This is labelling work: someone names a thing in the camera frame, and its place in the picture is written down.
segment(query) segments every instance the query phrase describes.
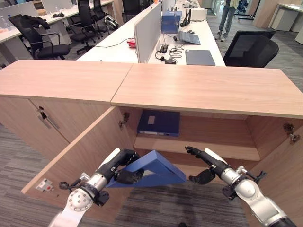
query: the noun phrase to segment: open cabinet door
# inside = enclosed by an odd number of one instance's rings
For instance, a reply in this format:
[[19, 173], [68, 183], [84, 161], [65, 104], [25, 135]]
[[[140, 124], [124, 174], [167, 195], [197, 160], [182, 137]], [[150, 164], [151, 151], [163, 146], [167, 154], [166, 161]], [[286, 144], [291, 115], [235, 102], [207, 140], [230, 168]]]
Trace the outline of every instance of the open cabinet door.
[[[122, 128], [119, 127], [119, 121], [123, 121], [121, 110], [117, 106], [110, 107], [57, 155], [23, 188], [22, 192], [63, 209], [69, 192], [60, 190], [59, 182], [65, 181], [71, 184], [79, 178], [82, 172], [91, 176], [115, 148], [133, 149], [134, 139], [130, 139], [125, 125]], [[44, 178], [53, 182], [53, 191], [41, 192], [35, 189]], [[126, 188], [105, 189], [109, 193], [107, 203], [101, 208], [93, 205], [85, 216], [112, 223], [131, 190]]]
[[[271, 198], [297, 225], [303, 225], [303, 126], [295, 135], [301, 139], [290, 144], [287, 138], [265, 159], [260, 161], [252, 173], [258, 175], [261, 170], [267, 176], [261, 180], [259, 187], [263, 194]], [[247, 220], [250, 227], [261, 226], [257, 219], [251, 215], [246, 204]]]

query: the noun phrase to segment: gray laptop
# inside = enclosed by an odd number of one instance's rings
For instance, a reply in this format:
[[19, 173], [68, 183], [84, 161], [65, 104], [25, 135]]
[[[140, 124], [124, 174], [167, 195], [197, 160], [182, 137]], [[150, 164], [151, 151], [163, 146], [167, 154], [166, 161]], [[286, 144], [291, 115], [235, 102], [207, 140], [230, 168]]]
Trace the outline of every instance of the gray laptop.
[[180, 40], [180, 41], [200, 45], [199, 36], [197, 36], [195, 34], [180, 31], [178, 33], [177, 37], [178, 37], [178, 40]]
[[210, 51], [186, 50], [186, 65], [216, 65]]

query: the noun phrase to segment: red object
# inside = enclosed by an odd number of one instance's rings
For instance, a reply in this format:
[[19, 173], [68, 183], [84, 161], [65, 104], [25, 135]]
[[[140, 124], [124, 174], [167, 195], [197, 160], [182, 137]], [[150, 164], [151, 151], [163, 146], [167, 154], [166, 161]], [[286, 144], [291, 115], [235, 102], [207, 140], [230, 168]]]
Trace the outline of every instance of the red object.
[[135, 39], [133, 39], [133, 38], [132, 39], [128, 39], [127, 43], [128, 43], [128, 47], [129, 48], [132, 48], [132, 49], [136, 48], [136, 40]]

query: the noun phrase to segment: bottle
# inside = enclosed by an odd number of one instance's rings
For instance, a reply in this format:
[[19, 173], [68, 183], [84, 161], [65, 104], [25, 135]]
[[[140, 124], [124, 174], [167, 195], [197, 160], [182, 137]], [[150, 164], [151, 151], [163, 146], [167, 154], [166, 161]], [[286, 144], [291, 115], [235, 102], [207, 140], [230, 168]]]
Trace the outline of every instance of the bottle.
[[4, 24], [4, 28], [11, 30], [11, 27], [9, 26], [8, 21], [3, 16], [0, 16], [0, 19], [2, 20], [2, 22]]

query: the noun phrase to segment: white desk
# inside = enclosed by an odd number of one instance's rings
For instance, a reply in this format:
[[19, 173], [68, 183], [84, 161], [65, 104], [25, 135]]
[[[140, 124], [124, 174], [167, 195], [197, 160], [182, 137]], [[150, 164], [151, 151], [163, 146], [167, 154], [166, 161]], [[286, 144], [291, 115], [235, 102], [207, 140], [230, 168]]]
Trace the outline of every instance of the white desk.
[[[115, 7], [113, 0], [102, 0], [101, 5], [105, 6], [110, 4], [113, 11], [113, 16], [116, 18]], [[64, 17], [56, 17], [52, 18], [52, 15], [43, 15], [40, 16], [43, 19], [46, 19], [47, 23], [50, 24], [51, 28], [49, 30], [44, 31], [44, 33], [52, 33], [56, 32], [60, 34], [60, 41], [62, 44], [70, 44], [71, 39], [67, 34], [64, 24], [61, 23], [64, 21], [67, 22], [67, 18], [78, 14], [78, 6], [73, 6], [70, 9], [62, 9], [60, 10]], [[0, 52], [4, 56], [4, 58], [8, 61], [8, 63], [13, 63], [19, 59], [32, 59], [32, 56], [27, 51], [21, 40], [18, 36], [21, 33], [18, 29], [13, 27], [11, 31], [6, 31], [0, 33]], [[54, 44], [57, 44], [58, 38], [56, 36], [51, 37], [51, 40]]]
[[[146, 10], [135, 16], [133, 19], [128, 21], [126, 24], [121, 26], [118, 30], [113, 32], [107, 38], [102, 40], [96, 46], [111, 46], [121, 42], [124, 39], [134, 37], [134, 23], [140, 19]], [[200, 38], [201, 45], [193, 45], [193, 44], [185, 44], [183, 46], [182, 58], [177, 58], [178, 64], [186, 65], [186, 58], [185, 58], [185, 50], [210, 50], [212, 57], [216, 66], [225, 66], [219, 48], [214, 40], [214, 36], [209, 28], [209, 25], [206, 21], [203, 22], [191, 22], [188, 26], [181, 28], [181, 30], [188, 31], [193, 30], [195, 31], [196, 35]], [[168, 37], [165, 35], [165, 41], [169, 45], [169, 49], [174, 47], [175, 45], [182, 44], [181, 42], [175, 42], [173, 38]], [[159, 41], [161, 44], [164, 44], [163, 35], [160, 36]], [[156, 45], [148, 63], [155, 63], [155, 64], [164, 64], [160, 60], [155, 58], [155, 52], [158, 50]], [[79, 61], [110, 61], [110, 62], [131, 62], [131, 63], [138, 63], [137, 55], [134, 49], [130, 49], [126, 41], [121, 43], [120, 45], [109, 47], [109, 48], [101, 48], [101, 47], [94, 47], [81, 56]]]
[[295, 40], [303, 44], [303, 6], [279, 3], [268, 27], [299, 32]]

